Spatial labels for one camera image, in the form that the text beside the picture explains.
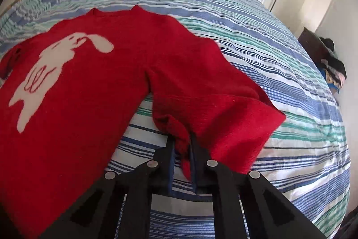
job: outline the blue striped blanket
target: blue striped blanket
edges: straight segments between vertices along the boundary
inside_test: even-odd
[[[0,57],[20,41],[97,7],[144,9],[175,17],[210,37],[284,112],[252,169],[260,171],[328,238],[337,231],[349,197],[350,157],[345,129],[327,84],[292,33],[256,0],[21,0],[0,19]],[[155,127],[152,97],[140,105],[108,169],[133,170],[166,136]],[[210,196],[195,195],[175,160],[173,197],[153,196],[151,238],[214,238]]]

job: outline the white dog graphic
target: white dog graphic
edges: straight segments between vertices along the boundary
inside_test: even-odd
[[[73,49],[81,46],[87,39],[91,40],[101,53],[109,53],[114,48],[110,41],[97,34],[74,33],[41,52],[39,60],[18,86],[9,102],[10,107],[21,99],[24,101],[24,107],[17,121],[19,133],[24,131],[26,124],[39,108],[46,93],[58,80],[62,66],[75,56]]]

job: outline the metal bolt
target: metal bolt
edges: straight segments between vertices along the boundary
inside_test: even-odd
[[[114,179],[116,177],[116,173],[114,171],[108,171],[105,175],[104,178],[105,179]]]
[[[210,166],[210,167],[215,167],[215,166],[218,166],[218,162],[214,159],[210,159],[206,162],[207,166]]]
[[[157,167],[157,166],[158,166],[158,162],[155,161],[155,160],[149,160],[149,161],[147,162],[147,166],[150,167],[150,168]]]
[[[256,170],[250,171],[248,175],[253,179],[258,179],[261,176],[260,172]]]

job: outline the bed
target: bed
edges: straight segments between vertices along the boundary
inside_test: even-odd
[[[0,58],[20,41],[96,7],[142,8],[175,17],[192,33],[216,41],[225,58],[245,72],[287,116],[252,169],[260,171],[332,238],[349,198],[350,157],[338,105],[292,33],[256,0],[19,0],[0,18]],[[108,170],[125,173],[164,147],[166,135],[151,118],[152,97],[141,103]],[[214,238],[210,196],[192,192],[177,157],[173,196],[153,196],[151,238]]]

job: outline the dark wooden nightstand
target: dark wooden nightstand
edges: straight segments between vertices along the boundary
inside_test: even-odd
[[[329,56],[329,51],[320,40],[319,36],[307,28],[304,28],[298,41],[314,63],[321,63],[322,59],[326,59]]]

